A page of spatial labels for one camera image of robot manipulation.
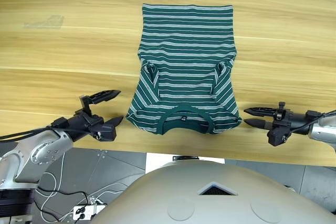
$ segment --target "green striped t-shirt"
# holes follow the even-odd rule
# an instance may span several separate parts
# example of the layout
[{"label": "green striped t-shirt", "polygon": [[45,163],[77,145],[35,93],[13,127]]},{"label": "green striped t-shirt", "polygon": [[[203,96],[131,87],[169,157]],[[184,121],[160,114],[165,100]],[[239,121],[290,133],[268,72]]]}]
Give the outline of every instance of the green striped t-shirt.
[{"label": "green striped t-shirt", "polygon": [[127,119],[154,134],[238,126],[230,80],[237,54],[233,7],[144,4],[142,10],[140,80]]}]

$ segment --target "wooden table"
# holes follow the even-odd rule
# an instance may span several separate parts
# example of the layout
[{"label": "wooden table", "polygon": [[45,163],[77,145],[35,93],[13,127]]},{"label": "wooden table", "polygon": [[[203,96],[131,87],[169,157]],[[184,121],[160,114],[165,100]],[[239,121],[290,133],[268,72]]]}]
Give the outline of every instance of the wooden table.
[{"label": "wooden table", "polygon": [[[80,95],[106,89],[122,93],[93,111],[126,114],[139,78],[142,3],[234,6],[232,82],[243,118],[245,108],[279,101],[298,113],[335,108],[335,0],[0,0],[0,135],[71,116]],[[85,137],[75,146],[336,166],[327,144],[293,135],[272,147],[245,123],[217,135],[160,136],[124,120],[117,132],[114,142]]]}]

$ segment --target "neckline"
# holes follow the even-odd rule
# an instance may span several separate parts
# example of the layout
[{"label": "neckline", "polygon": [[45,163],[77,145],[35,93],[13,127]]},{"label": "neckline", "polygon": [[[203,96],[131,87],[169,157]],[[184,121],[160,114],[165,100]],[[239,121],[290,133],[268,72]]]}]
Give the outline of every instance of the neckline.
[{"label": "neckline", "polygon": [[[165,120],[168,118],[168,116],[170,116],[171,114],[175,113],[175,112],[179,112],[179,111],[187,111],[187,112],[193,112],[198,114],[199,116],[201,116],[203,119],[205,119],[208,123],[209,126],[201,126],[196,122],[187,122],[187,121],[171,121],[171,122],[165,122]],[[157,123],[157,128],[156,128],[156,133],[157,134],[161,134],[163,135],[164,133],[166,133],[167,131],[173,129],[173,128],[185,128],[185,129],[191,129],[191,130],[196,130],[198,132],[201,133],[211,133],[214,129],[214,122],[212,120],[212,118],[205,112],[195,108],[195,107],[191,107],[189,105],[179,105],[175,108],[173,108],[172,110],[168,111],[167,113],[165,113],[164,115],[161,116],[161,118],[159,119],[158,123]]]}]

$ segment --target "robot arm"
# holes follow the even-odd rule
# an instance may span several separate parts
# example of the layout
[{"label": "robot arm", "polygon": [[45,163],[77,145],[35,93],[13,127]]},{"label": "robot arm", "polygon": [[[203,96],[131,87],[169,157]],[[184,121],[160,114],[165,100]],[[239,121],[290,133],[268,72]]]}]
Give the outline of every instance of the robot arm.
[{"label": "robot arm", "polygon": [[305,114],[293,113],[279,102],[279,108],[254,107],[244,110],[254,116],[270,116],[273,122],[246,119],[248,125],[269,130],[268,142],[278,146],[287,141],[292,133],[308,135],[311,139],[331,145],[336,150],[336,110],[320,113],[308,110]]},{"label": "robot arm", "polygon": [[76,111],[73,117],[58,118],[50,126],[16,138],[20,139],[18,145],[0,158],[1,224],[31,223],[34,189],[48,166],[70,150],[75,141],[88,134],[99,141],[115,139],[116,126],[123,117],[104,122],[102,117],[91,113],[89,104],[109,101],[119,93],[119,90],[108,90],[80,97],[82,109]]}]

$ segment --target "black cable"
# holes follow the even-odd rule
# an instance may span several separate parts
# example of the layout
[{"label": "black cable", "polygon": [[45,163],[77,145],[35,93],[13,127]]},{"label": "black cable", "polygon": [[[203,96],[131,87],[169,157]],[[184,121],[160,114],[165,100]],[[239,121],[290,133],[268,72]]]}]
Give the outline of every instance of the black cable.
[{"label": "black cable", "polygon": [[[31,131],[24,131],[24,132],[19,132],[19,133],[15,133],[15,134],[10,134],[10,135],[5,135],[5,136],[0,136],[0,143],[12,143],[12,142],[16,142],[16,141],[20,141],[22,139],[31,137],[31,136],[35,136],[43,131],[46,131],[47,128],[43,128],[43,129],[35,129],[35,130],[31,130]],[[13,139],[9,139],[9,140],[3,140],[3,139],[7,139],[7,138],[11,138],[14,136],[20,136],[17,138],[13,138]]]},{"label": "black cable", "polygon": [[328,113],[322,113],[321,116],[317,117],[317,118],[314,119],[313,121],[308,122],[308,123],[305,123],[304,125],[302,125],[302,126],[300,126],[300,127],[297,127],[297,128],[295,128],[295,129],[292,129],[292,130],[290,131],[290,133],[299,131],[299,130],[301,130],[301,129],[307,127],[307,126],[310,126],[311,124],[314,124],[314,123],[318,122],[321,118],[325,118],[325,117],[327,117],[327,116],[333,116],[333,115],[336,115],[336,110],[330,111],[330,112],[328,112]]},{"label": "black cable", "polygon": [[20,137],[17,137],[17,138],[13,138],[13,139],[1,140],[0,143],[12,143],[12,142],[20,141],[20,140],[23,140],[23,139],[35,136],[35,135],[37,135],[37,134],[39,134],[41,132],[43,132],[43,131],[37,131],[37,132],[30,133],[30,134],[27,134],[27,135],[24,135],[24,136],[20,136]]},{"label": "black cable", "polygon": [[1,140],[1,139],[7,139],[7,138],[10,138],[10,137],[13,137],[13,136],[26,135],[26,134],[29,134],[29,133],[33,133],[33,132],[41,131],[41,130],[45,130],[45,129],[46,129],[46,128],[42,128],[42,129],[34,129],[34,130],[23,131],[23,132],[14,133],[14,134],[6,135],[6,136],[0,136],[0,140]]},{"label": "black cable", "polygon": [[[35,130],[30,130],[30,131],[23,131],[23,132],[19,132],[19,133],[14,133],[14,134],[10,134],[10,135],[5,135],[5,136],[0,136],[0,143],[12,143],[12,142],[16,142],[16,141],[20,141],[32,136],[35,136],[43,131],[46,130],[63,130],[65,132],[78,132],[78,133],[83,133],[83,134],[89,134],[91,136],[93,136],[93,134],[91,132],[88,131],[82,131],[82,130],[76,130],[76,129],[62,129],[62,128],[55,128],[55,127],[50,127],[47,126],[45,128],[42,129],[35,129]],[[14,136],[20,136],[17,138],[13,138],[13,139],[8,139],[8,140],[3,140],[3,139],[7,139],[7,138],[11,138]]]},{"label": "black cable", "polygon": [[59,191],[59,190],[46,190],[46,189],[43,189],[39,186],[37,188],[40,189],[41,191],[45,191],[46,193],[60,193],[60,194],[63,194],[63,195],[84,194],[85,199],[86,199],[86,204],[89,203],[88,194],[84,191],[76,191],[76,192],[73,192],[73,193],[66,193],[64,191]]},{"label": "black cable", "polygon": [[76,130],[76,129],[62,129],[62,128],[55,128],[55,127],[50,127],[50,126],[47,126],[48,129],[50,130],[62,130],[62,131],[69,131],[69,132],[78,132],[78,133],[83,133],[83,134],[89,134],[89,135],[92,135],[91,132],[89,131],[82,131],[82,130]]},{"label": "black cable", "polygon": [[[43,188],[41,188],[41,187],[39,187],[39,186],[38,186],[37,188],[40,189],[41,191],[46,192],[46,193],[60,193],[60,194],[63,194],[63,195],[84,194],[85,199],[86,199],[86,204],[85,204],[83,207],[77,209],[77,212],[78,212],[78,213],[80,213],[83,209],[85,209],[85,208],[89,205],[88,194],[87,194],[86,192],[84,192],[84,191],[75,191],[75,192],[73,192],[73,193],[66,193],[66,192],[64,192],[64,191],[60,191],[60,190],[46,190],[46,189],[43,189]],[[75,224],[77,223],[78,220],[80,220],[80,219],[82,219],[82,218],[83,218],[82,215],[80,215],[80,216],[78,217],[78,219],[75,221]]]},{"label": "black cable", "polygon": [[35,203],[35,205],[36,205],[36,207],[37,207],[38,210],[40,210],[41,212],[43,212],[43,213],[45,213],[45,214],[47,214],[47,215],[53,216],[53,217],[55,218],[55,220],[57,220],[58,222],[60,222],[59,219],[56,217],[56,215],[54,215],[52,212],[48,212],[48,211],[44,211],[44,210],[42,210],[42,209],[38,206],[38,204],[37,204],[37,202],[36,202],[35,200],[34,200],[34,203]]}]

